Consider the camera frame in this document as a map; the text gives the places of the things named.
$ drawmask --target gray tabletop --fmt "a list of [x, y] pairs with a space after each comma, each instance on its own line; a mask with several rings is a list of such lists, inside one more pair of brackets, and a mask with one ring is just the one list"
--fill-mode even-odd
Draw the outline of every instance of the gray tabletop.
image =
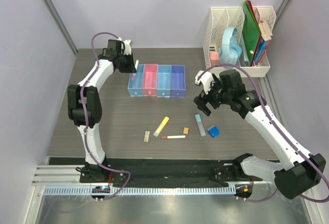
[[[233, 159], [244, 153], [252, 153], [262, 159], [277, 159], [273, 150], [259, 133], [241, 117], [221, 106], [207, 117], [193, 103], [202, 90], [194, 85], [197, 72], [205, 69], [201, 48], [186, 49], [133, 49], [134, 58], [140, 64], [185, 65], [185, 98], [130, 97], [127, 91], [129, 74], [114, 72], [100, 91], [103, 116], [100, 122], [102, 146], [108, 158], [163, 158], [163, 159]], [[90, 49], [80, 49], [69, 84], [77, 84], [94, 65]], [[244, 79], [247, 90], [252, 89]], [[200, 136], [195, 121], [200, 114], [204, 127], [216, 125], [221, 134], [212, 138]], [[160, 136], [182, 135], [189, 128], [185, 139], [162, 140], [153, 136], [165, 116], [170, 118]], [[144, 133], [150, 131], [149, 142]], [[53, 132], [48, 156], [84, 157], [84, 147], [78, 129], [67, 114], [65, 95]]]

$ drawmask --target marker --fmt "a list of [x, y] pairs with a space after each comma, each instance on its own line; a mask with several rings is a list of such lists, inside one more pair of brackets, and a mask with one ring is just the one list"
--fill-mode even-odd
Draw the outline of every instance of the marker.
[[162, 129], [164, 128], [164, 126], [167, 124], [167, 122], [169, 121], [169, 117], [165, 117], [163, 119], [163, 121], [161, 122], [161, 124], [158, 126], [158, 128], [156, 129], [156, 131], [154, 132], [154, 136], [157, 137], [159, 136], [160, 132], [162, 131]]
[[174, 139], [174, 138], [186, 138], [186, 135], [180, 135], [180, 136], [163, 136], [162, 139]]
[[201, 116], [199, 114], [195, 115], [195, 119], [197, 122], [197, 126], [199, 127], [199, 131], [202, 137], [204, 137], [206, 135], [205, 129], [204, 129], [204, 125], [202, 124], [201, 121]]

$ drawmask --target robotic arm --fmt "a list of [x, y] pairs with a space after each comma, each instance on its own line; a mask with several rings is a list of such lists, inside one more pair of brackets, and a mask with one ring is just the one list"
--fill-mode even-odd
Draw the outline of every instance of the robotic arm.
[[229, 105], [234, 112], [238, 113], [263, 136], [280, 161], [274, 163], [258, 159], [252, 154], [244, 154], [234, 160], [240, 165], [241, 173], [274, 182], [278, 190], [288, 199], [295, 198], [320, 182], [319, 174], [297, 151], [307, 155], [321, 172], [325, 167], [325, 159], [321, 154], [313, 156], [300, 145], [280, 124], [263, 99], [272, 121], [275, 121], [298, 150], [296, 151], [287, 143], [265, 115], [256, 91], [246, 91], [239, 72], [235, 70], [221, 72], [220, 80], [214, 74], [206, 72], [198, 79], [202, 72], [200, 71], [195, 77], [195, 84], [203, 85], [200, 95], [194, 99], [198, 109], [209, 116], [211, 111], [207, 108], [207, 103], [210, 103], [214, 109], [221, 104]]
[[80, 182], [94, 182], [98, 179], [103, 180], [108, 176], [108, 172], [99, 167], [91, 158], [85, 146], [84, 130], [86, 128], [86, 122], [80, 97], [81, 87], [94, 74], [84, 88], [84, 102], [86, 103], [88, 113], [87, 142], [95, 159], [102, 165], [107, 166], [106, 155], [102, 148], [99, 135], [102, 106], [98, 93], [105, 80], [116, 69], [122, 73], [136, 73], [130, 42], [130, 40], [122, 41], [121, 38], [109, 40], [107, 48], [103, 48], [102, 53], [98, 56], [99, 64], [96, 62], [84, 80], [77, 85], [69, 85], [67, 89], [68, 116], [77, 126], [86, 151], [85, 167], [82, 168], [83, 173], [81, 174]]

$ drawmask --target white stick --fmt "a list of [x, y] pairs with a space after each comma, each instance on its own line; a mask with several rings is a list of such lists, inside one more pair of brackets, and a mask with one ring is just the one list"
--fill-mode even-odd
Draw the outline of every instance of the white stick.
[[[136, 69], [136, 71], [137, 71], [138, 63], [139, 63], [139, 60], [136, 60], [136, 62], [135, 62], [135, 69]], [[132, 81], [135, 80], [135, 76], [136, 76], [136, 74], [134, 73], [133, 76], [132, 76]]]
[[165, 136], [165, 137], [161, 137], [164, 139], [173, 139], [173, 138], [186, 138], [186, 135], [180, 135], [180, 136]]

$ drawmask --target book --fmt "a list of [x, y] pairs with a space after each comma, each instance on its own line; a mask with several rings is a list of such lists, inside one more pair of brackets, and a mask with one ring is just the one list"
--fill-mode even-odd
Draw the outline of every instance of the book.
[[243, 3], [243, 11], [245, 13], [245, 21], [243, 24], [242, 36], [245, 41], [250, 65], [253, 65], [255, 53], [260, 42], [261, 31], [248, 1]]
[[255, 19], [256, 19], [256, 15], [255, 15], [255, 12], [254, 12], [254, 10], [253, 10], [253, 7], [252, 7], [252, 4], [251, 4], [251, 1], [250, 1], [250, 0], [247, 0], [247, 2], [248, 2], [248, 4], [249, 4], [250, 10], [251, 10], [253, 16], [254, 16]]
[[259, 28], [261, 30], [261, 41], [258, 45], [258, 50], [254, 58], [254, 64], [256, 65], [258, 61], [263, 57], [268, 45], [272, 40], [272, 32], [266, 21], [261, 21], [259, 23]]

